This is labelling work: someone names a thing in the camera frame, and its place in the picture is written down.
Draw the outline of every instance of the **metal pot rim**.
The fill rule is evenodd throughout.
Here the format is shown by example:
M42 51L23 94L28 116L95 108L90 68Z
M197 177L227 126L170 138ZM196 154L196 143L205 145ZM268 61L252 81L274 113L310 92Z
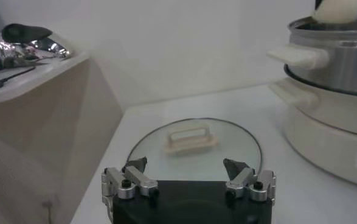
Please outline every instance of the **metal pot rim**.
M357 30L310 30L310 29L298 29L298 27L305 24L317 23L312 17L305 17L302 19L291 22L288 26L292 34L296 34L304 37L315 38L357 38Z

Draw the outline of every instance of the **pot handle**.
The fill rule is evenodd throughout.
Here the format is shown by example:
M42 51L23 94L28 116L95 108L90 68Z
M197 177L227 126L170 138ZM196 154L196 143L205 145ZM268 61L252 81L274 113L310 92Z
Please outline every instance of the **pot handle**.
M268 56L290 66L305 69L324 68L330 61L328 52L324 49L288 44L268 52Z
M288 105L311 109L319 103L319 97L293 83L291 78L272 83L269 88Z

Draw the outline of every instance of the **glass lid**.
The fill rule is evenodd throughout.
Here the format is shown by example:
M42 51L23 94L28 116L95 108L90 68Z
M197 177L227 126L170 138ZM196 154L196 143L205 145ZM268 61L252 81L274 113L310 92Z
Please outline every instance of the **glass lid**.
M185 119L141 139L128 161L147 158L144 174L154 180L229 181L224 159L244 162L259 173L262 153L243 127L219 119Z

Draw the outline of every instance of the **white countertop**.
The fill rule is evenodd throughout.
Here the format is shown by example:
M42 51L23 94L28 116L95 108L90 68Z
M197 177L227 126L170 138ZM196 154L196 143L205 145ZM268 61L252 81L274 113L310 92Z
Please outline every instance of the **white countertop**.
M258 139L263 168L277 175L274 223L357 223L357 185L320 170L291 148L282 131L286 109L264 85L128 109L71 224L109 224L101 201L102 170L124 166L135 144L155 128L190 117L229 120Z

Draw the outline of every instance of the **shelf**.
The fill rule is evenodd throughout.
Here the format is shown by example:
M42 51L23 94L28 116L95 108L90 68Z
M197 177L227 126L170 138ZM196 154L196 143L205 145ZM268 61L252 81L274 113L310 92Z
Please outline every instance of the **shelf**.
M82 53L66 60L54 59L47 65L37 66L33 71L9 80L0 88L0 103L19 97L36 87L50 81L75 65L87 60L89 55Z

